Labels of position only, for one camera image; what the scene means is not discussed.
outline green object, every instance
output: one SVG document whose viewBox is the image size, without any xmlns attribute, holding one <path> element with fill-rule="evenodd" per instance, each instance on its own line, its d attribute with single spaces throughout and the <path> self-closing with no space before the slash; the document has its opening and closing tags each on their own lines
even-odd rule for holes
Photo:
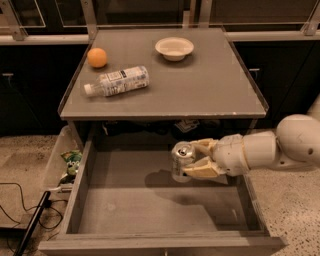
<svg viewBox="0 0 320 256">
<path fill-rule="evenodd" d="M 82 153 L 79 150 L 71 150 L 61 154 L 61 157 L 67 163 L 66 173 L 62 176 L 60 183 L 73 183 L 80 166 Z"/>
</svg>

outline soda can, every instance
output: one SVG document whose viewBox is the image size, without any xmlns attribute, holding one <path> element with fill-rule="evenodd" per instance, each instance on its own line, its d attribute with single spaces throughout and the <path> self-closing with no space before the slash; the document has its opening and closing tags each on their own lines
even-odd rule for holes
<svg viewBox="0 0 320 256">
<path fill-rule="evenodd" d="M 171 151 L 173 160 L 172 178 L 177 182 L 188 182 L 191 177 L 187 176 L 182 168 L 186 165 L 194 163 L 196 159 L 196 151 L 189 142 L 181 141 L 177 143 Z"/>
</svg>

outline bowl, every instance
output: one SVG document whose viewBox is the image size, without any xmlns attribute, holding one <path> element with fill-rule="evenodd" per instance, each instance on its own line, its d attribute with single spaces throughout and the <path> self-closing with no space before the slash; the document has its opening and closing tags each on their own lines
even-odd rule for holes
<svg viewBox="0 0 320 256">
<path fill-rule="evenodd" d="M 180 61 L 193 51 L 194 46 L 188 39 L 168 37 L 159 40 L 155 48 L 165 59 L 169 61 Z"/>
</svg>

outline plastic bottle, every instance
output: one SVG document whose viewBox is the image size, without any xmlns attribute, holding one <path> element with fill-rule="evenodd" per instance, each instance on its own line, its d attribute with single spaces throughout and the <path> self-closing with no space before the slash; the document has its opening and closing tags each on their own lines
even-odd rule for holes
<svg viewBox="0 0 320 256">
<path fill-rule="evenodd" d="M 105 73 L 98 77 L 96 83 L 85 84 L 84 91 L 88 97 L 112 96 L 119 93 L 144 88 L 149 85 L 149 74 L 144 66 Z"/>
</svg>

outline cable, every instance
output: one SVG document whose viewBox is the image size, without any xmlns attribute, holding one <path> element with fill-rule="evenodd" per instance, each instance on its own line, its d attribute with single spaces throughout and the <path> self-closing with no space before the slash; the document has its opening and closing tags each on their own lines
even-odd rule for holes
<svg viewBox="0 0 320 256">
<path fill-rule="evenodd" d="M 0 185 L 15 185 L 15 186 L 18 186 L 19 191 L 20 191 L 21 204 L 22 204 L 23 209 L 24 209 L 26 212 L 28 212 L 28 211 L 30 211 L 30 210 L 32 210 L 32 209 L 38 209 L 39 205 L 30 207 L 30 208 L 26 208 L 25 202 L 24 202 L 23 190 L 22 190 L 22 187 L 21 187 L 20 184 L 15 183 L 15 182 L 10 182 L 10 183 L 3 183 L 3 182 L 1 182 Z M 38 220 L 38 223 L 39 223 L 39 225 L 40 225 L 42 228 L 44 228 L 44 229 L 46 229 L 46 230 L 50 230 L 50 231 L 52 231 L 52 230 L 54 230 L 55 228 L 57 228 L 57 227 L 61 224 L 61 222 L 62 222 L 62 220 L 63 220 L 63 215 L 62 215 L 62 213 L 59 212 L 57 209 L 55 209 L 55 208 L 53 208 L 53 207 L 51 206 L 51 204 L 52 204 L 52 203 L 55 203 L 55 202 L 68 202 L 68 201 L 67 201 L 67 200 L 54 200 L 54 201 L 50 201 L 50 206 L 45 207 L 45 208 L 47 208 L 47 209 L 52 209 L 52 210 L 54 210 L 55 212 L 57 212 L 58 215 L 56 215 L 56 216 L 59 216 L 59 217 L 60 217 L 59 221 L 58 221 L 54 226 L 52 226 L 52 227 L 46 227 L 46 226 L 44 226 L 44 225 L 41 223 L 40 219 Z M 12 229 L 21 224 L 20 222 L 14 220 L 14 219 L 4 210 L 4 208 L 3 208 L 1 205 L 0 205 L 0 209 L 3 211 L 3 213 L 4 213 L 11 221 L 17 223 L 17 225 L 15 225 L 15 226 L 12 227 Z M 54 236 L 56 236 L 57 234 L 59 234 L 59 232 L 56 233 L 56 234 L 54 234 L 53 236 L 49 237 L 49 239 L 52 239 L 52 238 L 53 238 Z M 9 244 L 8 237 L 6 237 L 6 240 L 7 240 L 7 247 L 10 249 L 11 252 L 15 253 L 15 251 L 12 249 L 12 247 L 11 247 L 10 244 Z M 33 250 L 33 251 L 25 252 L 25 253 L 23 253 L 23 254 L 34 253 L 34 252 L 36 252 L 36 251 L 37 251 L 37 249 L 36 249 L 36 250 Z"/>
<path fill-rule="evenodd" d="M 41 223 L 40 220 L 39 220 L 39 224 L 40 224 L 40 226 L 41 226 L 42 228 L 44 228 L 44 229 L 54 230 L 54 229 L 57 228 L 57 227 L 60 225 L 60 223 L 62 222 L 62 220 L 63 220 L 63 215 L 62 215 L 61 212 L 59 212 L 57 209 L 53 208 L 52 206 L 50 206 L 49 209 L 52 209 L 52 210 L 54 210 L 55 212 L 57 212 L 58 215 L 56 215 L 56 216 L 59 216 L 59 217 L 60 217 L 60 220 L 58 221 L 57 224 L 55 224 L 55 225 L 52 226 L 52 227 L 46 227 L 46 226 L 44 226 L 44 225 Z"/>
<path fill-rule="evenodd" d="M 18 223 L 18 225 L 20 224 L 19 221 L 14 220 L 13 218 L 10 217 L 10 215 L 3 209 L 3 207 L 0 205 L 0 209 L 4 212 L 4 214 L 13 222 Z"/>
<path fill-rule="evenodd" d="M 15 183 L 15 182 L 9 182 L 9 183 L 1 182 L 0 185 L 1 185 L 1 186 L 3 186 L 3 185 L 16 185 L 16 186 L 18 186 L 18 187 L 19 187 L 19 190 L 20 190 L 21 203 L 22 203 L 23 209 L 24 209 L 26 212 L 28 212 L 28 211 L 30 211 L 31 209 L 35 208 L 35 207 L 31 207 L 31 208 L 29 208 L 29 209 L 26 208 L 26 206 L 25 206 L 25 204 L 24 204 L 23 191 L 22 191 L 22 187 L 20 186 L 20 184 Z"/>
</svg>

